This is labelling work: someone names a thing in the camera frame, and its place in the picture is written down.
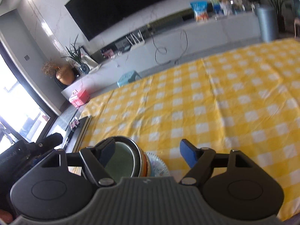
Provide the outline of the person's hand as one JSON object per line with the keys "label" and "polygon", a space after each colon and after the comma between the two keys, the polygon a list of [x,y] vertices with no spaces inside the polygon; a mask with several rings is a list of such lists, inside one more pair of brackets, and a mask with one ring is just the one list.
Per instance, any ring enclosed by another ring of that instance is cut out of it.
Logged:
{"label": "person's hand", "polygon": [[6,224],[10,224],[13,221],[12,214],[5,210],[0,210],[0,218],[1,221],[3,221]]}

